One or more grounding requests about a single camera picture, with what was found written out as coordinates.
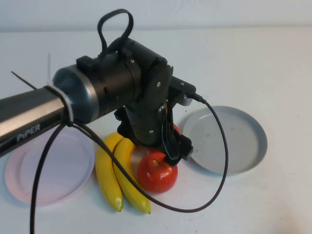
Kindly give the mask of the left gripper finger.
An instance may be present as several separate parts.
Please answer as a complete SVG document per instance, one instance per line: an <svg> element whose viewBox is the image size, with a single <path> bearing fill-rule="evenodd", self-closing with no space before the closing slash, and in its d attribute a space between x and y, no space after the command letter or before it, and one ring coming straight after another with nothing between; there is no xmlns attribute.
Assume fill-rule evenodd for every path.
<svg viewBox="0 0 312 234"><path fill-rule="evenodd" d="M180 158L171 159L169 156L165 156L163 161L169 166L175 167L180 162Z"/></svg>

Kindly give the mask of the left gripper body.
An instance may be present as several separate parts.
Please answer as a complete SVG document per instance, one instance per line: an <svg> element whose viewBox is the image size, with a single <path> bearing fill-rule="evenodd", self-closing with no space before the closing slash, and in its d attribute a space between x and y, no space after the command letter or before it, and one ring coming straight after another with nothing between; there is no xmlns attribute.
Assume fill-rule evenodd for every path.
<svg viewBox="0 0 312 234"><path fill-rule="evenodd" d="M192 141L174 128L172 104L165 101L156 109L132 103L116 110L117 132L134 144L165 154L165 161L188 160Z"/></svg>

